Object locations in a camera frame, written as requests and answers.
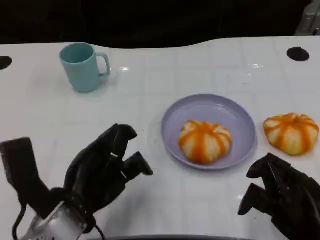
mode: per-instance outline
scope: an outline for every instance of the round hole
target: round hole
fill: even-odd
[[[12,63],[12,58],[9,56],[0,56],[0,70],[6,69]]]

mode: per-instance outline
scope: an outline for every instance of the pumpkin-shaped bun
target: pumpkin-shaped bun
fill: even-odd
[[[196,164],[212,164],[231,148],[228,129],[206,121],[187,121],[179,137],[179,146],[188,160]]]
[[[307,115],[289,113],[264,121],[264,133],[269,143],[289,155],[301,155],[313,149],[319,127]]]

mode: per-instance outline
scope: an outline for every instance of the lavender plate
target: lavender plate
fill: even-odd
[[[209,165],[188,161],[178,144],[181,129],[188,120],[207,121],[227,127],[232,134],[230,152]],[[235,166],[246,160],[257,145],[255,123],[247,111],[230,99],[211,94],[192,95],[174,103],[162,119],[161,133],[169,153],[182,163],[203,170]]]

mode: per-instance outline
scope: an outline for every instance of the table surface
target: table surface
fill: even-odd
[[[250,183],[262,184],[246,178],[249,167],[268,152],[320,179],[319,143],[304,156],[290,157],[272,148],[263,132],[263,121],[282,113],[304,113],[320,124],[320,37],[219,39],[163,49],[95,46],[97,52],[108,54],[112,74],[89,94],[74,92],[68,82],[58,57],[66,45],[0,45],[0,55],[13,59],[0,71],[0,141],[30,137],[40,176],[50,188],[62,186],[81,149],[114,123],[126,123],[138,133],[126,156],[141,151],[154,176],[137,177],[96,215],[107,237],[195,234],[284,239],[268,215],[253,209],[238,216],[237,211]],[[289,59],[286,52],[291,47],[306,49],[310,59]],[[98,63],[103,71],[102,59]],[[177,99],[199,93],[235,100],[254,119],[258,147],[243,164],[203,172],[166,152],[160,134],[164,112]],[[0,165],[0,232],[2,239],[11,239],[20,205]],[[20,234],[33,214],[27,211]]]

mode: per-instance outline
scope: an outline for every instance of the mug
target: mug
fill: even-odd
[[[107,54],[96,52],[88,43],[77,42],[66,46],[60,52],[60,60],[72,87],[81,93],[96,90],[101,77],[110,75],[110,63]],[[105,60],[107,71],[100,73],[97,56]]]

